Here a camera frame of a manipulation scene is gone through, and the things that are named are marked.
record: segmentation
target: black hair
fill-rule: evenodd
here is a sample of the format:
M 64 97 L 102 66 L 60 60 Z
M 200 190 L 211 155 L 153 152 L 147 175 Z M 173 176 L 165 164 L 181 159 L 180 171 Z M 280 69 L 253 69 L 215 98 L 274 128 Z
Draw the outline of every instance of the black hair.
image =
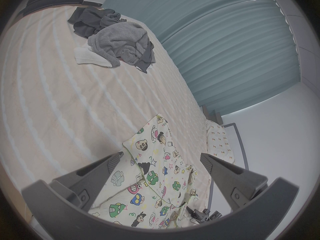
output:
M 164 136 L 164 134 L 163 134 L 163 132 L 161 131 L 161 132 L 159 132 L 159 135 L 158 135 L 158 141 L 160 142 L 160 138 L 162 137 L 162 136 Z
M 149 162 L 143 162 L 143 163 L 138 163 L 138 166 L 143 169 L 143 174 L 146 175 L 149 172 L 150 168 L 150 163 Z
M 140 223 L 140 222 L 138 221 L 138 218 L 139 218 L 139 217 L 144 218 L 144 217 L 146 217 L 146 214 L 143 213 L 143 211 L 142 211 L 142 212 L 137 216 L 137 218 L 134 220 L 134 222 L 131 224 L 132 227 L 138 226 L 138 224 Z

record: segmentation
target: bed sheet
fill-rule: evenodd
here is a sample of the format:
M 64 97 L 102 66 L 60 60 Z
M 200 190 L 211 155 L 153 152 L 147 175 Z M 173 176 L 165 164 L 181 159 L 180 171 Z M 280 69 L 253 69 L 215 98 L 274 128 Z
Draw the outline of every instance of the bed sheet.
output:
M 67 22 L 76 8 L 61 6 L 22 18 L 0 46 L 0 156 L 18 190 L 116 153 L 156 114 L 171 122 L 172 139 L 187 164 L 198 170 L 207 206 L 210 175 L 206 118 L 177 67 L 148 31 L 156 63 L 148 74 L 121 62 L 117 68 L 78 65 L 74 48 L 86 39 Z

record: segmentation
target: star print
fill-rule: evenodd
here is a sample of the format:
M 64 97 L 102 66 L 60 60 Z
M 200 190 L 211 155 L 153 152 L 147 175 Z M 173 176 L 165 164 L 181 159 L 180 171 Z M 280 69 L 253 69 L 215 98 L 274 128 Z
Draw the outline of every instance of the star print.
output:
M 156 162 L 157 162 L 157 161 L 155 161 L 153 158 L 151 159 L 151 165 L 152 165 L 152 166 L 156 167 Z

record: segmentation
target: teal curtain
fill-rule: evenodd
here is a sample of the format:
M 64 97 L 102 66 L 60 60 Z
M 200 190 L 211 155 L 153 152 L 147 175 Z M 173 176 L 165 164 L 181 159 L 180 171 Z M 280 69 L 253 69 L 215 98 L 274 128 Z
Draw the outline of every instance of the teal curtain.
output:
M 199 106 L 222 115 L 300 81 L 293 35 L 274 0 L 106 0 L 144 22 Z

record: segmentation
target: white pillow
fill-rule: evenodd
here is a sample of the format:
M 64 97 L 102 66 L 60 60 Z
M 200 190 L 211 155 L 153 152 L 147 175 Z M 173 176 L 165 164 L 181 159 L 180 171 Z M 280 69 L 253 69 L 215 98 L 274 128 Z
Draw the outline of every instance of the white pillow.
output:
M 235 157 L 224 127 L 208 119 L 206 123 L 207 153 L 231 164 L 235 164 Z

